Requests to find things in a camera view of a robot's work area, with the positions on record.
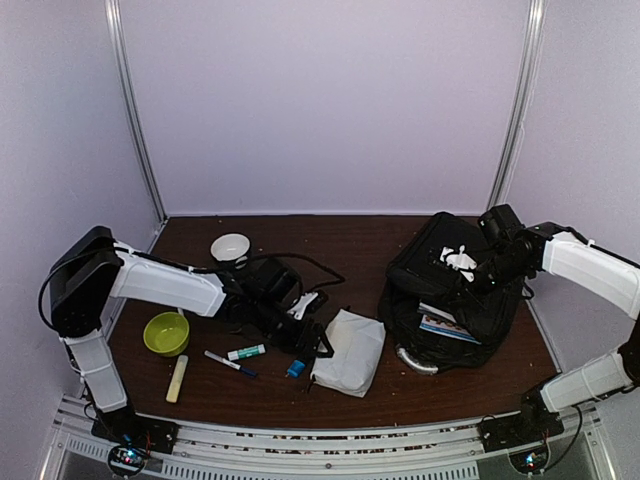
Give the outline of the dog picture book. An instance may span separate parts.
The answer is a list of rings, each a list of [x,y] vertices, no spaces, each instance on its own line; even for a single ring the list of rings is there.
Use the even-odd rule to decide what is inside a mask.
[[[426,332],[430,332],[436,335],[444,336],[447,338],[465,341],[475,345],[480,345],[481,342],[473,337],[466,329],[429,315],[423,315],[419,328]]]

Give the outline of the black student bag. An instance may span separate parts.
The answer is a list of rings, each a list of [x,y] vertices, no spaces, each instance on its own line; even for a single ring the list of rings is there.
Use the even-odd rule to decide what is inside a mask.
[[[378,319],[395,345],[440,373],[483,366],[508,336],[525,288],[519,276],[490,293],[469,292],[464,275],[440,260],[445,247],[461,246],[477,263],[493,256],[479,227],[448,212],[435,214],[388,264],[378,304]],[[421,304],[452,315],[474,340],[421,328]]]

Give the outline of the blue Hamer book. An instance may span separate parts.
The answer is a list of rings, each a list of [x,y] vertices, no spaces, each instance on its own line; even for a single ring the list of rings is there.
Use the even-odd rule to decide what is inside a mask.
[[[424,302],[420,302],[418,306],[418,311],[423,315],[427,315],[430,318],[438,319],[439,321],[448,322],[452,324],[456,324],[456,319],[450,313],[438,309],[434,306],[428,305]]]

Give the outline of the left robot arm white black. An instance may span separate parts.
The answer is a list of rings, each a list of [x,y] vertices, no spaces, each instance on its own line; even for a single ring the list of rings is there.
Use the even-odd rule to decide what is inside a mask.
[[[138,251],[117,241],[109,228],[90,229],[51,267],[38,292],[38,314],[62,341],[88,389],[97,421],[123,444],[137,442],[144,424],[129,399],[102,332],[102,311],[125,298],[213,318],[224,313],[254,325],[281,351],[295,355],[289,375],[334,354],[326,329],[308,318],[321,286],[305,291],[289,261],[301,260],[344,278],[297,253],[233,254],[213,268],[199,268]]]

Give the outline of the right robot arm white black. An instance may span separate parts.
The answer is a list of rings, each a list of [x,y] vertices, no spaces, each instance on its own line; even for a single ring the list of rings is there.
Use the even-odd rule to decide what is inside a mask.
[[[485,212],[478,225],[495,254],[473,271],[470,290],[485,294],[539,272],[571,281],[639,320],[639,265],[553,222],[524,226],[511,206]],[[559,412],[585,400],[639,386],[639,327],[614,351],[560,374],[524,395],[512,430],[519,440],[535,440]]]

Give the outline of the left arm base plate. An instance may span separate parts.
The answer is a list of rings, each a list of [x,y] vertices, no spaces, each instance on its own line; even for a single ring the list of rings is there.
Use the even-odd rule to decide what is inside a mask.
[[[147,417],[95,420],[91,434],[114,443],[133,446],[144,451],[171,454],[179,426],[171,421]]]

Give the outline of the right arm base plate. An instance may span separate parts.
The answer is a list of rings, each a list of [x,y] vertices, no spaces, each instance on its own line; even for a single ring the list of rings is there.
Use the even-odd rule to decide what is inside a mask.
[[[484,419],[478,424],[478,431],[484,451],[494,452],[542,442],[562,434],[564,425],[558,414],[528,419],[519,413]]]

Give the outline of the white fabric pouch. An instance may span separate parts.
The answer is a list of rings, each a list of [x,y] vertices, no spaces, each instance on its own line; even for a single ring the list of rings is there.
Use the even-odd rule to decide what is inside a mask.
[[[313,384],[356,398],[369,391],[386,338],[384,325],[341,309],[326,328],[334,350],[331,358],[317,358],[310,372]]]

